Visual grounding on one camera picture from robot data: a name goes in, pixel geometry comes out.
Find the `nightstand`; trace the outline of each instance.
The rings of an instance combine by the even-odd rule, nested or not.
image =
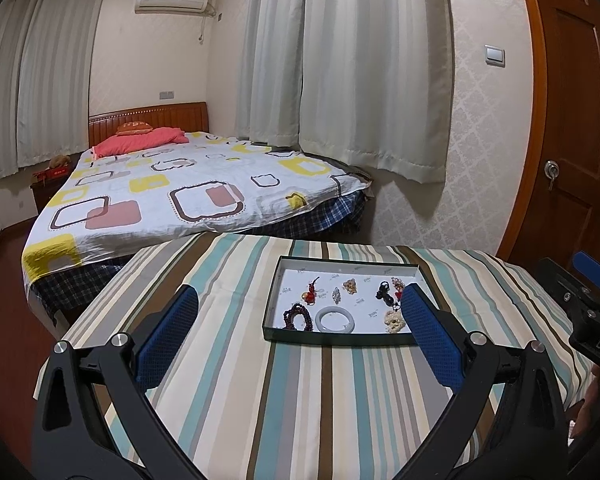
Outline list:
[[[33,191],[33,198],[36,200],[36,208],[38,208],[38,214],[42,213],[46,204],[51,200],[64,183],[71,176],[71,171],[63,176],[57,178],[48,178],[42,182],[34,182],[31,184],[31,190]]]

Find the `red box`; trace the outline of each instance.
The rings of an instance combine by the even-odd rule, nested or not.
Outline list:
[[[60,166],[59,168],[48,168],[44,171],[39,171],[33,174],[33,179],[36,182],[44,182],[45,180],[51,180],[58,178],[59,176],[65,176],[70,173],[70,166]]]

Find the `door lock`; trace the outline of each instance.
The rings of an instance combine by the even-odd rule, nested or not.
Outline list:
[[[554,188],[554,180],[560,174],[560,166],[554,160],[548,160],[544,165],[544,175],[551,181],[549,183],[549,191]]]

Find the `tray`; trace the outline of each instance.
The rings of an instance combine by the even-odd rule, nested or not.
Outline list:
[[[302,300],[302,293],[308,284],[315,280],[315,304],[308,305]],[[354,279],[357,292],[349,294],[343,283]],[[395,298],[396,288],[392,278],[399,278],[404,285],[417,283],[425,294],[438,306],[429,283],[417,265],[382,264],[368,262],[341,262],[281,256],[276,267],[269,291],[267,307],[262,321],[262,333],[268,341],[309,344],[320,346],[414,346],[415,339],[407,325],[398,333],[388,333],[384,314],[391,310],[383,300],[376,299],[381,282],[390,284],[389,294]],[[340,303],[332,298],[334,288],[340,291]],[[314,330],[306,332],[304,319],[296,316],[296,330],[285,329],[283,314],[294,303],[300,303],[311,315]],[[316,314],[328,306],[338,306],[347,310],[355,327],[350,333],[320,332]],[[348,320],[342,314],[325,314],[322,325],[327,329],[342,330]]]

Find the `bed frame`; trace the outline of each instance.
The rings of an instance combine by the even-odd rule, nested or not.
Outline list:
[[[108,139],[121,124],[131,121],[144,121],[154,128],[181,128],[185,132],[209,131],[205,102],[130,108],[89,117],[89,147]]]

